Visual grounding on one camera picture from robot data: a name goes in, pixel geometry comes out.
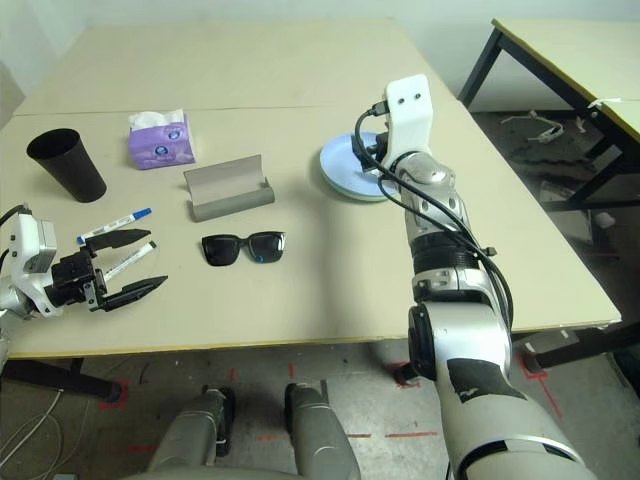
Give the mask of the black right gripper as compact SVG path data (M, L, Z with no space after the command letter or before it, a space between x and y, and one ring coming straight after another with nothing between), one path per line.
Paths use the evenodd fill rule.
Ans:
M352 151L358 159L363 173L388 174L389 169L383 165L388 150L388 134L374 134L373 140L371 145L366 145L363 133L352 133Z

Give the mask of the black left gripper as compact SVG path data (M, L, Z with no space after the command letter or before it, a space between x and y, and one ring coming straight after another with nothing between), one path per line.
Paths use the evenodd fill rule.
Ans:
M85 240L87 249L63 257L51 266L52 283L48 299L55 307L86 303L90 311L112 311L136 302L158 288L167 275L140 280L124 286L118 293L108 295L102 271L93 265L94 251L121 248L151 234L150 230L114 230Z

